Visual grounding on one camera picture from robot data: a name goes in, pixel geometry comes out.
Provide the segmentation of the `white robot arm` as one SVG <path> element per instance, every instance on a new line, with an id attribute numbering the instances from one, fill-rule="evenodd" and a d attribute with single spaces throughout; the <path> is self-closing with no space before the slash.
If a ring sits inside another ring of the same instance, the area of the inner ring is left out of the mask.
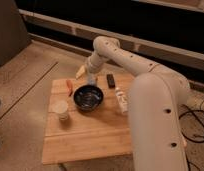
<path id="1" fill-rule="evenodd" d="M 98 36 L 84 64 L 85 72 L 100 72 L 108 60 L 134 76 L 128 91 L 128 122 L 135 171 L 188 171 L 179 123 L 179 107 L 190 93 L 188 79 L 122 49 L 116 38 Z"/>

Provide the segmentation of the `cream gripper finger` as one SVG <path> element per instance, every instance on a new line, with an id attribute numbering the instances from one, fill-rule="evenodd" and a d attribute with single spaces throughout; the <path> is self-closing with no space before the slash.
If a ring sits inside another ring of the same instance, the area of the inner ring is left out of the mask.
<path id="1" fill-rule="evenodd" d="M 76 75 L 75 75 L 75 78 L 76 78 L 76 79 L 79 79 L 79 78 L 81 78 L 83 75 L 85 75 L 85 73 L 86 73 L 86 67 L 85 67 L 85 65 L 82 65 L 82 66 L 79 68 L 79 70 L 77 71 L 77 73 L 76 73 Z"/>

